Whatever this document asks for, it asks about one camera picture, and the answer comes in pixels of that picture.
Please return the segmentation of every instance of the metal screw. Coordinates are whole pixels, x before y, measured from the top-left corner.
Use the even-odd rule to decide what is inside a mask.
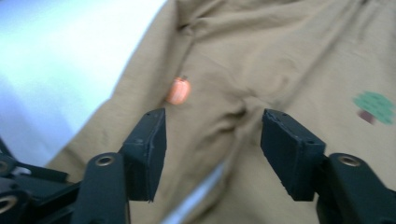
[[[111,157],[111,156],[104,156],[104,157],[99,158],[99,159],[96,161],[96,165],[98,165],[98,166],[107,166],[107,165],[113,163],[113,161],[114,161],[114,158],[113,158],[113,157]]]
[[[0,198],[0,214],[3,214],[11,209],[17,203],[17,201],[17,197],[13,195],[8,195],[6,197]]]
[[[348,156],[340,156],[338,157],[338,160],[348,166],[360,166],[361,163],[357,161],[356,159]]]

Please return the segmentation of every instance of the white surface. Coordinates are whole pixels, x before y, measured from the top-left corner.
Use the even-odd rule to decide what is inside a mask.
[[[107,99],[164,0],[0,1],[0,136],[44,165]]]

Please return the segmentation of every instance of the green tree print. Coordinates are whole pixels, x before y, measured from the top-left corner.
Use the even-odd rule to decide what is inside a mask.
[[[392,124],[395,105],[385,96],[371,91],[366,91],[353,99],[355,105],[361,108],[359,116],[373,124],[378,119],[384,124]]]

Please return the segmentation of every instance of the orange object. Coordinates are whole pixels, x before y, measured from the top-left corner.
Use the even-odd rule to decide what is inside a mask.
[[[181,105],[189,97],[190,91],[190,82],[185,77],[176,77],[166,101],[172,105]]]

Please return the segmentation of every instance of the beige cloth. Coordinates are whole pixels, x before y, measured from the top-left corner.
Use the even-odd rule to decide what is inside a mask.
[[[360,94],[396,104],[396,1],[169,0],[110,100],[49,165],[82,177],[94,155],[119,150],[140,117],[164,106],[168,149],[154,203],[132,203],[134,223],[160,223],[214,167],[225,171],[186,223],[318,223],[296,203],[260,149],[264,108],[282,110],[324,142],[326,154],[366,160],[396,189],[396,109],[386,124],[360,118]],[[164,101],[175,77],[191,95]]]

